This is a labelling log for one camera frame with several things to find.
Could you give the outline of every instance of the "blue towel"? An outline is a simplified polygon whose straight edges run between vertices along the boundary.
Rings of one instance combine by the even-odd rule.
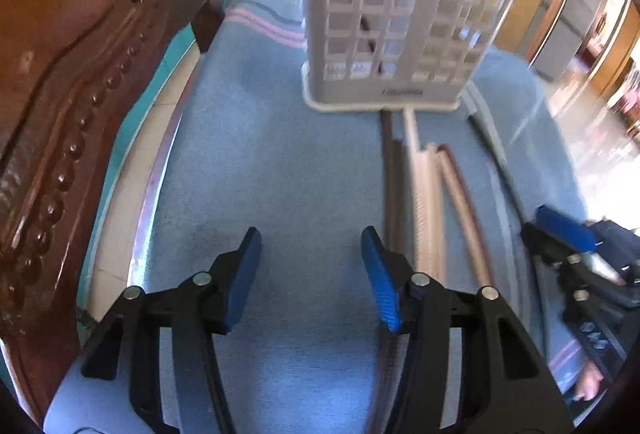
[[[176,286],[236,249],[247,228],[256,226],[263,251],[244,316],[231,334],[214,339],[238,432],[357,434],[366,422],[376,365],[378,315],[359,244],[367,225],[383,228],[380,128],[377,113],[322,114],[305,106],[301,20],[299,0],[236,0],[228,10],[175,138],[141,283],[147,291]],[[469,106],[481,109],[502,143],[527,213],[548,203],[582,218],[584,207],[526,64],[491,52],[474,81],[456,112],[418,116],[420,136],[451,147],[498,289],[540,338],[518,224],[466,123]],[[394,131],[402,133],[398,121]],[[475,292],[448,197],[445,211],[447,285]],[[558,290],[553,274],[543,277],[553,316]],[[552,322],[556,354],[570,337],[557,319]],[[165,340],[164,414],[177,425]],[[459,357],[452,349],[445,422],[455,416]]]

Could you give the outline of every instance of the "tiled floor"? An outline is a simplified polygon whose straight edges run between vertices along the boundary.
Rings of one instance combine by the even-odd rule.
[[[88,311],[98,320],[127,285],[146,184],[164,131],[198,58],[200,51],[192,45],[149,110],[116,183],[98,241],[89,295]]]
[[[640,227],[640,146],[626,136],[619,114],[606,107],[584,75],[574,71],[545,83],[552,115],[574,161],[589,217],[603,216],[625,228]]]

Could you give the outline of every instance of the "white plastic basket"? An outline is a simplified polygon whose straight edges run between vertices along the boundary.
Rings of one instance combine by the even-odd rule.
[[[303,0],[306,102],[453,110],[512,0]]]

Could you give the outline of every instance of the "wooden chair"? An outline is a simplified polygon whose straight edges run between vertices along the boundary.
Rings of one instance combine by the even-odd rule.
[[[0,336],[42,420],[79,352],[76,293],[118,128],[187,24],[221,0],[0,0]]]

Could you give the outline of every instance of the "pink stripe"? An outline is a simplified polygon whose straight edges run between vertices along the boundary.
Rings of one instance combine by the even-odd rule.
[[[291,48],[305,49],[306,47],[305,42],[297,42],[295,40],[279,37],[278,35],[275,35],[272,32],[270,32],[269,30],[253,24],[251,21],[245,19],[244,17],[233,16],[233,15],[227,16],[225,17],[225,22],[237,22],[239,24],[243,24],[244,26],[247,26],[260,34],[269,37],[274,42],[277,42],[279,44],[284,44],[285,46],[289,46]]]
[[[231,10],[229,10],[229,13],[231,15],[235,15],[235,14],[244,15],[245,17],[253,20],[254,22],[257,22],[261,26],[264,26],[265,28],[272,30],[274,33],[282,35],[283,37],[289,37],[289,38],[298,39],[298,40],[305,39],[304,33],[300,33],[299,31],[288,31],[278,26],[274,26],[273,24],[264,20],[263,18],[258,17],[255,13],[251,13],[250,11],[243,10],[242,8],[232,8]]]
[[[573,339],[573,340],[571,340],[567,345],[565,345],[565,347],[564,347],[564,348],[562,348],[562,349],[559,351],[559,353],[558,353],[558,354],[556,354],[556,356],[554,356],[554,359],[553,359],[551,362],[549,362],[549,367],[553,367],[553,366],[558,362],[558,360],[560,360],[560,358],[562,357],[562,355],[563,355],[563,354],[565,354],[565,353],[566,353],[566,351],[567,351],[570,347],[572,347],[576,342],[577,342],[577,340],[574,338],[574,339]]]
[[[569,360],[571,360],[577,353],[580,353],[580,351],[582,350],[582,348],[580,346],[576,347],[571,353],[569,353],[566,358],[562,361],[559,362],[553,370],[558,370],[560,369],[562,366],[564,366],[564,364],[566,364]]]

